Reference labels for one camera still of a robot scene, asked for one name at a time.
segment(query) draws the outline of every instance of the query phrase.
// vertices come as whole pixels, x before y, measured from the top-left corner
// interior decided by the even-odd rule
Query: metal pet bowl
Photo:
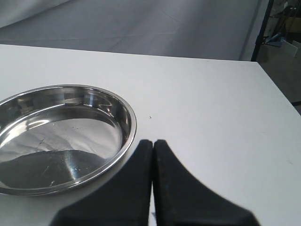
[[[0,193],[40,195],[83,184],[132,144],[136,118],[114,93],[61,85],[0,102]]]

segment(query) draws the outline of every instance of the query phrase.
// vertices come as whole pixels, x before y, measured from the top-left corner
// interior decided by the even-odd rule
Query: floor
[[[257,61],[290,102],[301,101],[301,58],[294,58],[281,48],[263,45]],[[296,109],[301,114],[301,106]]]

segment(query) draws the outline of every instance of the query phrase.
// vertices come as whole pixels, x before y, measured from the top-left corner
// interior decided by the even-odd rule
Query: gray curtain
[[[44,7],[33,7],[36,11],[51,2],[41,1]],[[267,2],[71,0],[0,28],[0,44],[249,60]]]

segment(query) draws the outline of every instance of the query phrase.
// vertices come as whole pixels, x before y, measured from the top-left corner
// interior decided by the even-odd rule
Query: white table
[[[263,226],[301,222],[301,117],[257,63],[0,45],[0,75],[0,99],[55,84],[115,92],[136,113],[133,146],[166,139],[197,179]],[[52,197],[0,195],[1,226],[47,226],[95,184]]]

